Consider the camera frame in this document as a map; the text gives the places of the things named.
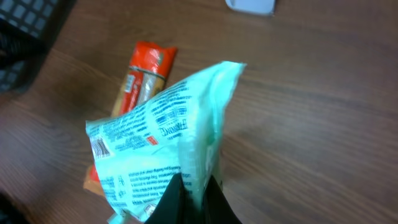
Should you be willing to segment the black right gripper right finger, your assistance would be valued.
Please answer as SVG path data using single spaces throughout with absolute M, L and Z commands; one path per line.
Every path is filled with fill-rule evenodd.
M 204 224 L 242 224 L 213 176 L 206 186 L 202 207 Z

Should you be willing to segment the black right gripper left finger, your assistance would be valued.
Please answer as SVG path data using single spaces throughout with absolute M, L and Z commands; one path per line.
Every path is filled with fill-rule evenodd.
M 175 174 L 156 209 L 145 224 L 181 224 L 184 213 L 184 186 L 181 173 Z

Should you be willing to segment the teal wet wipes pack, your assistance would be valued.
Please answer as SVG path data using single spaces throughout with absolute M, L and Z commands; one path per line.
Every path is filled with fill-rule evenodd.
M 244 63 L 223 61 L 190 75 L 132 111 L 86 122 L 95 167 L 114 210 L 110 223 L 145 222 L 175 174 L 188 214 L 201 214 L 211 177 L 219 177 L 225 109 Z

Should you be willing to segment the long orange noodle packet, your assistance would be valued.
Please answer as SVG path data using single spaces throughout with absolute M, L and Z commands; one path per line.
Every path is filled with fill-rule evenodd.
M 177 54 L 176 47 L 138 41 L 111 116 L 125 114 L 164 89 Z

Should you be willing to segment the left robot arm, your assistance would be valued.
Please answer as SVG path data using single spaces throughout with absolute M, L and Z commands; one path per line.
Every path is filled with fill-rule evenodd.
M 29 224 L 25 216 L 1 194 L 1 224 Z

